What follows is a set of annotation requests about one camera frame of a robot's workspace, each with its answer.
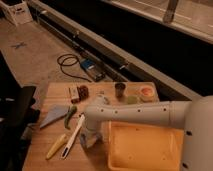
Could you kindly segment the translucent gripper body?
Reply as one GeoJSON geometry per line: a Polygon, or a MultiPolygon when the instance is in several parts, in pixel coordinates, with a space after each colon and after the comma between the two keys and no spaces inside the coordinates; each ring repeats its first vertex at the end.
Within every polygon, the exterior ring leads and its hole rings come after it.
{"type": "Polygon", "coordinates": [[[80,143],[81,143],[81,140],[82,140],[82,137],[85,136],[87,138],[92,138],[94,136],[97,136],[98,137],[98,140],[101,140],[102,139],[102,134],[99,132],[99,131],[92,131],[92,130],[89,130],[87,129],[85,126],[83,126],[81,128],[81,132],[80,132],[80,143]]]}

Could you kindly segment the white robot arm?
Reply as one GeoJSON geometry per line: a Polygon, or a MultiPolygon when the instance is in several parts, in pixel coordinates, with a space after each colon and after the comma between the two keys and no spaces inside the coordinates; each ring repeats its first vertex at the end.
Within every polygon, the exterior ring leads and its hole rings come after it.
{"type": "Polygon", "coordinates": [[[98,95],[84,109],[81,144],[92,147],[107,121],[149,124],[184,131],[180,171],[213,171],[213,96],[195,101],[110,105],[98,95]]]}

